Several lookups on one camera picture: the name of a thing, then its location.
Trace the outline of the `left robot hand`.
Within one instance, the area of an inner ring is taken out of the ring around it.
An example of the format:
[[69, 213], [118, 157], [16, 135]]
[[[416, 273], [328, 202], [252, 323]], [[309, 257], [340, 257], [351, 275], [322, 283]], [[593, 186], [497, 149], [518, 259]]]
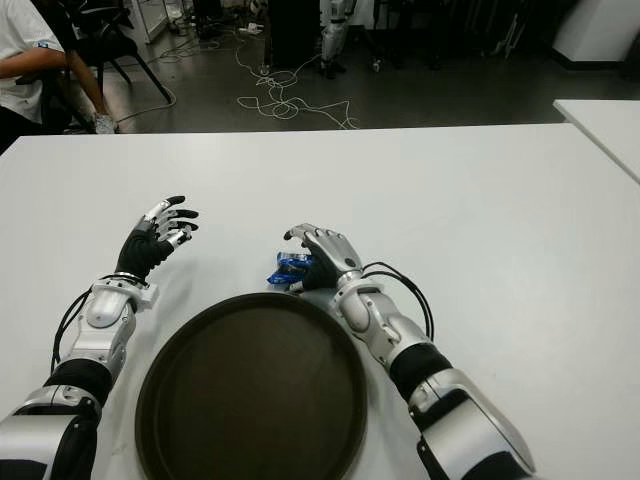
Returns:
[[121, 247], [115, 274], [144, 283], [153, 269], [192, 240], [199, 213], [182, 208], [185, 200], [184, 195], [167, 197], [140, 217]]

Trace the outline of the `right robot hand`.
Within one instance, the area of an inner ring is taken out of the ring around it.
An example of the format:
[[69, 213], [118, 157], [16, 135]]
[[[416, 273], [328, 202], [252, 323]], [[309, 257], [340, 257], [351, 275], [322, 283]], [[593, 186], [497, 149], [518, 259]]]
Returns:
[[298, 291], [340, 288], [346, 282], [359, 280], [363, 264], [350, 241], [341, 233], [304, 223], [284, 233], [286, 241], [297, 238], [313, 257], [312, 266], [293, 287]]

